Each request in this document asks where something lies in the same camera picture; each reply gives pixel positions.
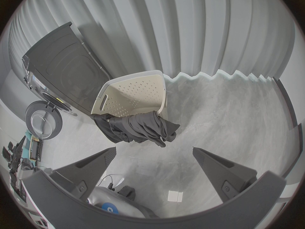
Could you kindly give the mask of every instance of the black cable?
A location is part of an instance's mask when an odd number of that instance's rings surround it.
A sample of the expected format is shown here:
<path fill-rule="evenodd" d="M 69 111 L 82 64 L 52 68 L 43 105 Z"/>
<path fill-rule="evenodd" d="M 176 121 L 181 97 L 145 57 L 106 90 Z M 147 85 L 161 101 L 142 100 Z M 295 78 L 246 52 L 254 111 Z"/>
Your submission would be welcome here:
<path fill-rule="evenodd" d="M 112 180 L 112 176 L 111 176 L 111 175 L 114 175 L 114 174 L 110 174 L 110 175 L 105 176 L 105 177 L 101 180 L 101 182 L 99 183 L 99 185 L 101 185 L 102 181 L 103 181 L 106 177 L 111 177 L 111 183 L 113 183 L 113 180 Z"/>
<path fill-rule="evenodd" d="M 17 171 L 18 171 L 19 166 L 21 166 L 21 164 L 23 163 L 23 160 L 24 160 L 24 158 L 20 158 L 20 159 L 22 159 L 22 161 L 21 161 L 20 164 L 17 166 Z"/>

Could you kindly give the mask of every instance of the washing machine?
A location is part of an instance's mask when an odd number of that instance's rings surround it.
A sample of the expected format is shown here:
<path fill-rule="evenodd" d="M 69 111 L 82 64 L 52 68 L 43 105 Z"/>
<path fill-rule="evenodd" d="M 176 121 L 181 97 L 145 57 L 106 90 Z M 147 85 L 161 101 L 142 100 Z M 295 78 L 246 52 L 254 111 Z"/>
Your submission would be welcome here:
<path fill-rule="evenodd" d="M 51 139 L 60 132 L 62 112 L 91 121 L 88 116 L 96 96 L 111 79 L 71 25 L 68 22 L 48 33 L 22 57 L 25 82 L 41 99 L 28 106 L 25 121 L 41 139 Z"/>

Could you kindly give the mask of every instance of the white curtain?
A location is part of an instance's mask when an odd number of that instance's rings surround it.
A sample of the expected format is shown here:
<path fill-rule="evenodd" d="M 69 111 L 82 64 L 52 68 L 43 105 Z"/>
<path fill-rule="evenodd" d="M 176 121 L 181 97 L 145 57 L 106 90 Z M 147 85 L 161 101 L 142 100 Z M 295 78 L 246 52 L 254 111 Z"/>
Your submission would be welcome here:
<path fill-rule="evenodd" d="M 218 69 L 279 78 L 294 21 L 280 0 L 27 0 L 13 19 L 11 65 L 39 39 L 71 21 L 113 77 L 159 69 L 213 76 Z"/>

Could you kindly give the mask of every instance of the white laundry basket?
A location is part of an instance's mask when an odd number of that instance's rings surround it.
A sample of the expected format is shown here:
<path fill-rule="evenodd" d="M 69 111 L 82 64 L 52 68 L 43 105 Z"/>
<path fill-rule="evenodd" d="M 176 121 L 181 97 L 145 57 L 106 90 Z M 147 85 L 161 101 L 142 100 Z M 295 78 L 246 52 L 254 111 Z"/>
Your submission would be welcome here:
<path fill-rule="evenodd" d="M 125 75 L 104 84 L 91 114 L 117 117 L 157 111 L 167 120 L 167 97 L 163 73 L 159 70 Z"/>

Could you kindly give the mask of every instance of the dark clothing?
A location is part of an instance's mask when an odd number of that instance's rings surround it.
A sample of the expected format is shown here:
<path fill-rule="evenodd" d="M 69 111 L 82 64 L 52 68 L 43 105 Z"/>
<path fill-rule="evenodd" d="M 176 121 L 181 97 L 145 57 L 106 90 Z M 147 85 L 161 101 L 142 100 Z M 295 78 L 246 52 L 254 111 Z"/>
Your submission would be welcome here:
<path fill-rule="evenodd" d="M 126 117 L 92 114 L 91 118 L 105 136 L 114 143 L 133 140 L 142 143 L 151 140 L 158 146 L 165 147 L 163 141 L 172 142 L 176 138 L 175 131 L 180 127 L 178 124 L 159 117 L 156 111 Z"/>

